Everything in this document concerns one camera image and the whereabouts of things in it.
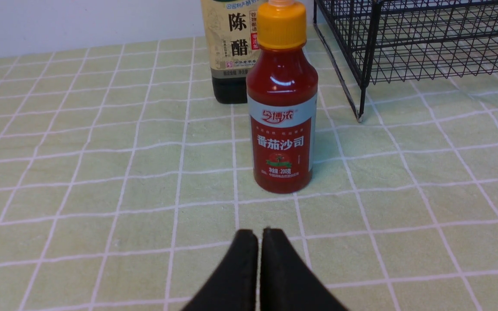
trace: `tomato image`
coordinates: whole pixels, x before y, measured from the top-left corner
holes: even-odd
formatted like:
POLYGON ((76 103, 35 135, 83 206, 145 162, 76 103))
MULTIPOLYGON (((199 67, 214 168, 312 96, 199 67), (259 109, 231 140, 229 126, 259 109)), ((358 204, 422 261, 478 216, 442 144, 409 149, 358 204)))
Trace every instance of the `tomato image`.
POLYGON ((289 156, 285 153, 271 153, 268 156, 266 164, 273 167, 291 167, 291 162, 289 161, 289 156))

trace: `bottle neck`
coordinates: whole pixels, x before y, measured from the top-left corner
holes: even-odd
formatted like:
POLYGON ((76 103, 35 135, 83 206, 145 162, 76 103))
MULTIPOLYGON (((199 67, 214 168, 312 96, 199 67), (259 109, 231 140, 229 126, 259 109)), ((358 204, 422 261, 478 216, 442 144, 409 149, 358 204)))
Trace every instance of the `bottle neck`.
POLYGON ((299 47, 285 50, 274 50, 261 47, 261 55, 262 57, 266 57, 273 61, 281 61, 282 63, 298 62, 301 60, 306 61, 303 47, 304 44, 299 47))

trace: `white wall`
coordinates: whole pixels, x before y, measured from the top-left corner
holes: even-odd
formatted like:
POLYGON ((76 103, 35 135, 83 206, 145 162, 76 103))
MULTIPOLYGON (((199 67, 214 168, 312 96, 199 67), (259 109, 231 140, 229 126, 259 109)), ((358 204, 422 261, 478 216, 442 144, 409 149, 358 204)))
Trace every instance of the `white wall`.
POLYGON ((200 35, 200 0, 0 0, 0 57, 200 35))

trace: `tomato sauce bottle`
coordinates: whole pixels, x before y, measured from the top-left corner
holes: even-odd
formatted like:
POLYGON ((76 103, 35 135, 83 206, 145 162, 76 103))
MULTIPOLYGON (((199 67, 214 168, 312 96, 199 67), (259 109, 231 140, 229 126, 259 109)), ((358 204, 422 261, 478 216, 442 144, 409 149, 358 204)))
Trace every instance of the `tomato sauce bottle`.
POLYGON ((303 54, 306 9, 269 0, 257 10, 261 55, 247 75, 253 175, 273 193, 293 193, 312 178, 318 74, 303 54))

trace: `bottle shoulder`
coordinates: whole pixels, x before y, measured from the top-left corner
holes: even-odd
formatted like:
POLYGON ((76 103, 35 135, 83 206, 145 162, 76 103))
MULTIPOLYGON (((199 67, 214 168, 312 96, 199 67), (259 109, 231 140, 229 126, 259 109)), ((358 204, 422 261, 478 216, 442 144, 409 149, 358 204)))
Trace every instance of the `bottle shoulder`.
POLYGON ((247 75, 247 93, 255 101, 291 106, 318 91, 318 73, 302 51, 296 55, 263 53, 247 75))

